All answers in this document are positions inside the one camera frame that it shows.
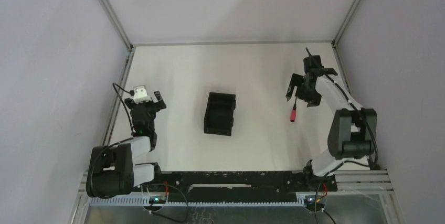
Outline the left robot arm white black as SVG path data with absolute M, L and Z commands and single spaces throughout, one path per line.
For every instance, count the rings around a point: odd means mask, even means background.
M 158 163 L 135 162 L 137 157 L 153 151 L 157 144 L 154 120 L 166 104 L 159 91 L 155 91 L 154 96 L 151 98 L 143 87 L 137 87 L 133 95 L 124 100 L 130 109 L 133 136 L 92 149 L 86 181 L 89 197 L 108 199 L 128 195 L 141 184 L 152 191 L 163 187 L 164 177 Z

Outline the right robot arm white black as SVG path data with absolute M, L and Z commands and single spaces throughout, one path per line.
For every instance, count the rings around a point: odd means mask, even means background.
M 371 167 L 360 159 L 377 153 L 374 133 L 376 112 L 361 106 L 344 88 L 338 75 L 314 72 L 303 76 L 294 73 L 286 99 L 292 97 L 306 102 L 308 106 L 318 106 L 324 100 L 333 113 L 327 149 L 307 164 L 311 170 L 303 176 L 307 189 L 318 190 L 324 184 L 324 176 L 331 176 L 344 164 Z

